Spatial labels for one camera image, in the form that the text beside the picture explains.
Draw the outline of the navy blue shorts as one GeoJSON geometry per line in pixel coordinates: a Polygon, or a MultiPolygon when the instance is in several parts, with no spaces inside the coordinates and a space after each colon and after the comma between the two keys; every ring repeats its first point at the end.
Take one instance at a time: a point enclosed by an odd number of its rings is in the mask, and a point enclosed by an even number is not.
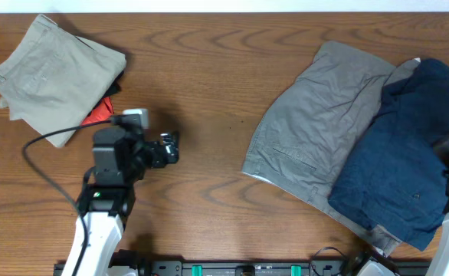
{"type": "Polygon", "coordinates": [[[446,166],[433,145],[449,134],[449,67],[423,60],[385,86],[382,105],[339,174],[328,203],[367,230],[382,226],[426,249],[444,215],[446,166]]]}

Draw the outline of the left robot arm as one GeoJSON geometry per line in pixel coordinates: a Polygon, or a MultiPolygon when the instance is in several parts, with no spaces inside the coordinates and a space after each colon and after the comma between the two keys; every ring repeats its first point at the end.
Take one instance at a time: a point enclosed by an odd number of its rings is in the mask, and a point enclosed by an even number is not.
{"type": "Polygon", "coordinates": [[[134,184],[147,169],[179,161],[179,133],[146,141],[139,127],[114,126],[93,136],[95,165],[84,176],[76,207],[79,216],[66,275],[144,275],[138,261],[124,261],[115,249],[136,201],[134,184]]]}

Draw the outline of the grey shorts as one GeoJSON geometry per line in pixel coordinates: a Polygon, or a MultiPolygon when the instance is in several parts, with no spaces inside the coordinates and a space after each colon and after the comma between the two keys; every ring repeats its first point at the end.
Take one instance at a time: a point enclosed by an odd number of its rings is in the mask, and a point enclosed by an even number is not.
{"type": "Polygon", "coordinates": [[[315,207],[385,254],[401,244],[382,226],[368,228],[341,215],[329,195],[352,148],[381,105],[385,85],[408,78],[420,64],[399,66],[335,41],[321,45],[312,64],[262,117],[242,172],[315,207]]]}

